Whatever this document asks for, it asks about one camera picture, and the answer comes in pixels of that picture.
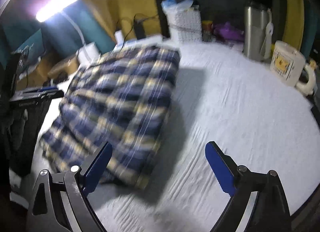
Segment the white lamp base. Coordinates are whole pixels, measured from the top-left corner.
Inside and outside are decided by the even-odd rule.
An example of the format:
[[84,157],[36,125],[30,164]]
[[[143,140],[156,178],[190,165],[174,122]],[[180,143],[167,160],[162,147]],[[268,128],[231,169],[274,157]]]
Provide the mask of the white lamp base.
[[77,51],[80,66],[90,66],[100,57],[100,52],[94,42],[91,42]]

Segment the steel thermos bottle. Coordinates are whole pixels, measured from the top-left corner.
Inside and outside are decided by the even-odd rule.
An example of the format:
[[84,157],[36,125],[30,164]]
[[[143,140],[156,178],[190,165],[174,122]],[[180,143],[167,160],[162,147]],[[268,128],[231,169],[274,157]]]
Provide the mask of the steel thermos bottle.
[[272,12],[251,2],[245,7],[244,55],[255,61],[270,57],[273,35]]

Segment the tan plastic box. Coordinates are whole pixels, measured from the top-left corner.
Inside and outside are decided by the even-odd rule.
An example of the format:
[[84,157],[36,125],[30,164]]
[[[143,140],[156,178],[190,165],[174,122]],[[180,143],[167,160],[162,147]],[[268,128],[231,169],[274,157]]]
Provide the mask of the tan plastic box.
[[62,72],[65,72],[67,75],[71,75],[78,70],[78,67],[79,62],[76,55],[71,55],[55,64],[48,72],[48,78],[56,79]]

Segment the white power strip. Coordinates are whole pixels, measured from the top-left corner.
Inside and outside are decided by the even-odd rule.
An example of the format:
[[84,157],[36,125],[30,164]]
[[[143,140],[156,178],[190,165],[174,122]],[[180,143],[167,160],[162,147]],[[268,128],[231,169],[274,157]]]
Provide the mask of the white power strip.
[[125,42],[124,48],[125,47],[131,47],[134,45],[148,45],[148,44],[157,44],[161,43],[163,40],[163,36],[161,34],[155,34],[151,36],[147,36],[146,38],[137,40],[137,39],[131,39]]

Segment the purple cloth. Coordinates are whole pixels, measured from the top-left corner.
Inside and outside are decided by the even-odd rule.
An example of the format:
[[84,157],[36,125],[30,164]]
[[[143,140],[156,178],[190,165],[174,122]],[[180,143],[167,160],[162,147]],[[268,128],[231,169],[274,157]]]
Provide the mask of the purple cloth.
[[216,24],[213,34],[224,41],[244,42],[244,31],[234,27],[230,22]]

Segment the black charger adapter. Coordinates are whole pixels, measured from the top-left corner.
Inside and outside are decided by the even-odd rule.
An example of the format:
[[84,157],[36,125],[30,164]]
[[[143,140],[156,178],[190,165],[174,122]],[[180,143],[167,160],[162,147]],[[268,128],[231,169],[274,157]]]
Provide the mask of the black charger adapter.
[[144,30],[143,20],[134,19],[133,21],[133,29],[135,32],[135,36],[137,40],[141,40],[146,38],[146,33]]

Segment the white charger adapter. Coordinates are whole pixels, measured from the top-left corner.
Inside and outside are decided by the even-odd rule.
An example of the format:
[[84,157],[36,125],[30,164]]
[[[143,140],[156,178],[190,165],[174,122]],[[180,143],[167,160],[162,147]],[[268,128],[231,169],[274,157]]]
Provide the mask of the white charger adapter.
[[124,36],[121,30],[117,30],[115,33],[115,38],[116,38],[116,42],[117,44],[121,44],[124,42]]

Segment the teal curtain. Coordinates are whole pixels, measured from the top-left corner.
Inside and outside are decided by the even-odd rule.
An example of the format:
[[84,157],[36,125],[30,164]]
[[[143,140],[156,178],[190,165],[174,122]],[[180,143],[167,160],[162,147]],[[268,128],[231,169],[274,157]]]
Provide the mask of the teal curtain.
[[115,43],[100,26],[88,7],[77,1],[44,22],[26,13],[22,7],[7,8],[1,14],[1,41],[16,51],[35,36],[37,44],[54,49],[61,57],[76,52],[84,44],[94,43],[100,53],[111,51]]

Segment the blue yellow plaid pants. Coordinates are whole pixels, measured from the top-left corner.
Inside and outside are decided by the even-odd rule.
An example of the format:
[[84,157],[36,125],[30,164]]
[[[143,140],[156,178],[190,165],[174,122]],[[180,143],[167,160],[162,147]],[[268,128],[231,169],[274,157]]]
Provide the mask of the blue yellow plaid pants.
[[143,189],[167,122],[180,63],[177,49],[147,45],[101,56],[72,78],[59,114],[39,140],[57,172],[80,165],[106,143],[103,182]]

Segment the white perforated basket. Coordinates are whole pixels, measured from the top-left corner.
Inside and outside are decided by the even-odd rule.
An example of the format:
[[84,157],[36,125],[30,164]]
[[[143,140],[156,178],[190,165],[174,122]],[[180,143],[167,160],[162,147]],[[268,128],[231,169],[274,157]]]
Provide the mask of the white perforated basket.
[[177,10],[167,13],[170,38],[174,42],[201,42],[202,24],[199,10]]

